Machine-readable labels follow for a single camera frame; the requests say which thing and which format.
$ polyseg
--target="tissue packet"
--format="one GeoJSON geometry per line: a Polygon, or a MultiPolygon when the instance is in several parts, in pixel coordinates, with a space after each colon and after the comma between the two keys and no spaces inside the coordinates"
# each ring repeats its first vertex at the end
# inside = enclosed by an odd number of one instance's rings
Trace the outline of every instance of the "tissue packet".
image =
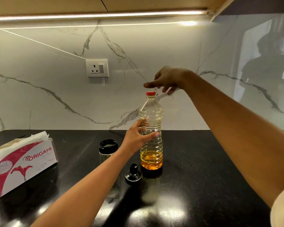
{"type": "Polygon", "coordinates": [[[45,131],[0,146],[0,197],[57,161],[53,140],[45,131]]]}

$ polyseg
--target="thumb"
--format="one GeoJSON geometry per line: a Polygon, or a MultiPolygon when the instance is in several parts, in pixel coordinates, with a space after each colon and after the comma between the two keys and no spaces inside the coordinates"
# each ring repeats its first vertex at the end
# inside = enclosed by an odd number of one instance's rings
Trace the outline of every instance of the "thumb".
{"type": "Polygon", "coordinates": [[[154,88],[154,87],[161,87],[161,85],[159,84],[158,80],[155,80],[153,82],[147,82],[145,84],[143,84],[143,86],[145,88],[154,88]]]}
{"type": "Polygon", "coordinates": [[[141,139],[143,142],[147,143],[148,141],[151,141],[158,136],[159,136],[159,132],[153,132],[148,135],[142,135],[141,139]]]}

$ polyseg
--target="person's left hand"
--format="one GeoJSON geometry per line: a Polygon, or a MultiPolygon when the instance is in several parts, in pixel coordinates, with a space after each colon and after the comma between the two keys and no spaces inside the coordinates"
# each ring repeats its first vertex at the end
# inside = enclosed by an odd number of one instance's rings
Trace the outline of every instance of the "person's left hand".
{"type": "Polygon", "coordinates": [[[141,121],[137,120],[133,126],[131,126],[124,137],[122,147],[129,150],[132,154],[140,150],[141,147],[148,141],[159,136],[158,132],[153,132],[148,135],[141,135],[141,121]]]}

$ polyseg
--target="plastic bottle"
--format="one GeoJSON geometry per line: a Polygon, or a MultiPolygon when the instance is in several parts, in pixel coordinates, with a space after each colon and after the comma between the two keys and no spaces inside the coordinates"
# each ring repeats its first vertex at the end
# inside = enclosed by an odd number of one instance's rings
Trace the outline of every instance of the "plastic bottle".
{"type": "Polygon", "coordinates": [[[159,136],[140,149],[141,165],[149,170],[156,170],[163,163],[163,145],[161,135],[161,121],[163,109],[156,101],[156,92],[147,92],[147,101],[139,109],[139,118],[142,122],[140,134],[147,135],[152,132],[159,132],[159,136]]]}

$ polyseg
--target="switch plate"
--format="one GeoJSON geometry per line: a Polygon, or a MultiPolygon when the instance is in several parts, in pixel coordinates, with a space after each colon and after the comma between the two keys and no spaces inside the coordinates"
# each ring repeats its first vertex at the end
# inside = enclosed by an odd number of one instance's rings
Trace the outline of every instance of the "switch plate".
{"type": "Polygon", "coordinates": [[[86,60],[88,77],[109,77],[107,60],[86,60]]]}

